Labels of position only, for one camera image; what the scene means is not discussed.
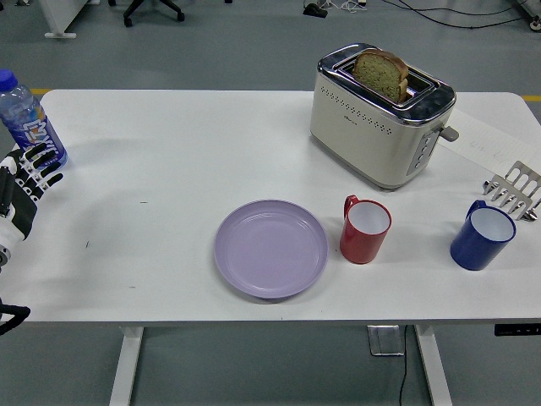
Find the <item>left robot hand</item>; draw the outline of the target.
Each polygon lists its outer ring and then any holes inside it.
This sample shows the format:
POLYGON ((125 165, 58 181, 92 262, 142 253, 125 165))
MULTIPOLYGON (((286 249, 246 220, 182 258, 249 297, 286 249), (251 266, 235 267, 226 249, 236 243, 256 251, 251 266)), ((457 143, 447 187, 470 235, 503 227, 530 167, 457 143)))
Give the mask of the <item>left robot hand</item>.
POLYGON ((28 151, 10 151, 1 161, 2 265, 11 258, 14 246, 29 236, 38 201, 63 178, 59 162, 46 164, 53 156, 40 144, 28 151))

